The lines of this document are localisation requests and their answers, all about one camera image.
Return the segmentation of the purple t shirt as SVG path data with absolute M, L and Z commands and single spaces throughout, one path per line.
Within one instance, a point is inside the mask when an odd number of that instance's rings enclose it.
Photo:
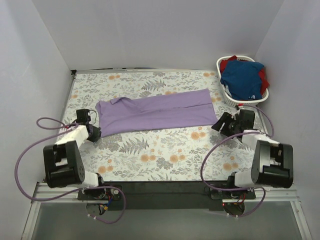
M 216 116 L 208 89 L 100 100 L 95 106 L 102 137 L 135 131 L 214 125 Z

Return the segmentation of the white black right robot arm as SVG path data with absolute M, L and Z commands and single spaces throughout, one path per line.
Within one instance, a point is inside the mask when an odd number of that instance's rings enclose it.
M 246 190 L 257 187 L 289 189 L 294 182 L 293 147 L 277 142 L 254 128 L 255 112 L 240 109 L 235 114 L 224 112 L 211 127 L 225 137 L 238 140 L 254 150 L 249 170 L 233 172 L 226 181 L 227 195 L 237 199 Z

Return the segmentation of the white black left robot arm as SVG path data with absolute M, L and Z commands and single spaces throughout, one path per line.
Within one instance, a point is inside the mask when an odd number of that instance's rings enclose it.
M 86 141 L 96 143 L 101 138 L 101 129 L 91 124 L 89 109 L 78 109 L 76 126 L 53 145 L 43 148 L 45 180 L 50 188 L 89 188 L 95 200 L 106 196 L 106 187 L 100 174 L 85 170 L 80 147 Z

